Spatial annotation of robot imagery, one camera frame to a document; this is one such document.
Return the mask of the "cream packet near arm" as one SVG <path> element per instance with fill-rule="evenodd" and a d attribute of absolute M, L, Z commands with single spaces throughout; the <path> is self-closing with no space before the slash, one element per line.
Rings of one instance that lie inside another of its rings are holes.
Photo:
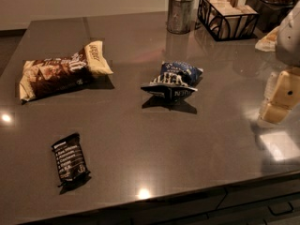
<path fill-rule="evenodd" d="M 256 45 L 255 49 L 263 52 L 273 52 L 276 49 L 276 41 L 278 36 L 279 27 L 275 27 L 266 36 L 260 39 Z"/>

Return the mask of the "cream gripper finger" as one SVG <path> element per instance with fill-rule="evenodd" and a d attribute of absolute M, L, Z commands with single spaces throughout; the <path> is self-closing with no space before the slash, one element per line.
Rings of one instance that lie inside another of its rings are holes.
<path fill-rule="evenodd" d="M 270 102 L 264 101 L 260 108 L 259 117 L 268 123 L 279 124 L 289 114 L 285 108 L 272 105 Z"/>
<path fill-rule="evenodd" d="M 290 67 L 280 72 L 271 103 L 291 110 L 300 102 L 300 68 Z"/>

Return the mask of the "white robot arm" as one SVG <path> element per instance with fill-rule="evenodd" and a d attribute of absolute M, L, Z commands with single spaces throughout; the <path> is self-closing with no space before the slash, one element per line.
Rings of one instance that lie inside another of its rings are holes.
<path fill-rule="evenodd" d="M 300 2 L 277 30 L 275 53 L 287 68 L 272 72 L 264 90 L 258 120 L 269 124 L 281 123 L 300 102 Z"/>

